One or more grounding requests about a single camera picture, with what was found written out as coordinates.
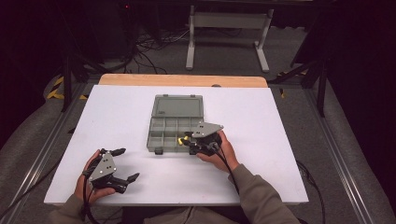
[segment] sleeve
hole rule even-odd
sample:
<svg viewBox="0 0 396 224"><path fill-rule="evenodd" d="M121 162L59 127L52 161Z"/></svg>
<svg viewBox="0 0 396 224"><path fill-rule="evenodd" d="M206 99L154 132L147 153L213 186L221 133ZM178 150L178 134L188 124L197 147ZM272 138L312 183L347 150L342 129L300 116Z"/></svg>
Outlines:
<svg viewBox="0 0 396 224"><path fill-rule="evenodd" d="M48 224L82 224L83 215L81 214L83 202L74 194L58 210L49 213Z"/></svg>
<svg viewBox="0 0 396 224"><path fill-rule="evenodd" d="M242 209L250 223L300 223L282 203L277 191L259 175L253 175L243 164L233 170L233 175Z"/></svg>

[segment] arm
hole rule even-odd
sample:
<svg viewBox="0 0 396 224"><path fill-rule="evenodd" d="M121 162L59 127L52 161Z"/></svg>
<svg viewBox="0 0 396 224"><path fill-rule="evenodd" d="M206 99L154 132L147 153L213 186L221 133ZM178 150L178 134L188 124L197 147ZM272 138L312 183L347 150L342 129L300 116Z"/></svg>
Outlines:
<svg viewBox="0 0 396 224"><path fill-rule="evenodd" d="M220 131L221 148L220 152L226 158L235 182L239 187L239 197L241 206L250 223L299 223L297 218L282 203L276 190L259 175L253 175L243 164L236 159L233 146L227 140L224 132ZM202 161L213 163L218 169L229 172L224 162L217 156L208 157L197 153L197 157Z"/></svg>
<svg viewBox="0 0 396 224"><path fill-rule="evenodd" d="M91 156L91 158L87 161L84 167L84 171L87 170L90 163L99 156L99 150ZM70 196L67 202L62 206L59 210L52 211L49 213L49 217L47 223L53 224L61 224L61 223L70 223L70 224L80 224L83 223L85 215L82 215L82 208L84 205L83 202L83 187L84 187L84 175L81 174L78 178L76 189L74 194ZM87 186L87 191L85 192L88 196L90 195L90 187ZM96 202L96 200L105 197L107 195L113 194L116 191L114 189L96 189L90 198L90 204Z"/></svg>

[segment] person's right hand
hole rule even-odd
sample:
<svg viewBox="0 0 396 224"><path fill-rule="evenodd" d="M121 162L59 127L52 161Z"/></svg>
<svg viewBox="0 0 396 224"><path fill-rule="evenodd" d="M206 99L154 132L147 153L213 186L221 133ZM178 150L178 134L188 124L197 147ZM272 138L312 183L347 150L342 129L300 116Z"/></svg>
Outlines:
<svg viewBox="0 0 396 224"><path fill-rule="evenodd" d="M222 148L222 151L221 151L221 149L219 150L219 154L227 160L227 163L230 166L231 171L232 171L239 165L239 162L235 156L235 152L233 151L233 146L228 141L228 139L225 136L225 133L223 131L218 131L218 134L221 138L221 148ZM220 169L224 172L230 173L229 170L227 169L227 166L224 164L224 161L222 161L221 158L219 158L219 156L216 154L209 157L203 153L198 152L197 157L199 159L201 159L202 161L207 161L207 162L214 164L218 169Z"/></svg>

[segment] white table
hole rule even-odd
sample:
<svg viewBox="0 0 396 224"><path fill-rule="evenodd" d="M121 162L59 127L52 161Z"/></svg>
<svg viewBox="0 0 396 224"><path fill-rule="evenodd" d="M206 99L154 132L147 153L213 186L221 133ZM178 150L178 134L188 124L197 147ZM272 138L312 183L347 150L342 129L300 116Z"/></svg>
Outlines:
<svg viewBox="0 0 396 224"><path fill-rule="evenodd" d="M205 121L222 124L237 158L279 192L284 203L308 198L288 138L268 88L95 86L45 203L63 204L74 192L88 158L97 148L125 147L115 157L115 177L140 173L124 194L105 205L236 205L239 198L227 174L188 153L150 153L146 148L156 94L204 97Z"/></svg>

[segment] gray compartment box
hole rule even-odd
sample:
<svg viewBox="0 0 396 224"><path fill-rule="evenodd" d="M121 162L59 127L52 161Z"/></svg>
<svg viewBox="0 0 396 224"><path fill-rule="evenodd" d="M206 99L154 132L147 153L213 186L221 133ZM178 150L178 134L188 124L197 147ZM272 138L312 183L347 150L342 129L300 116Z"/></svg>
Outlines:
<svg viewBox="0 0 396 224"><path fill-rule="evenodd" d="M178 138L191 132L204 121L204 103L201 95L156 95L148 131L148 151L190 152L180 145Z"/></svg>

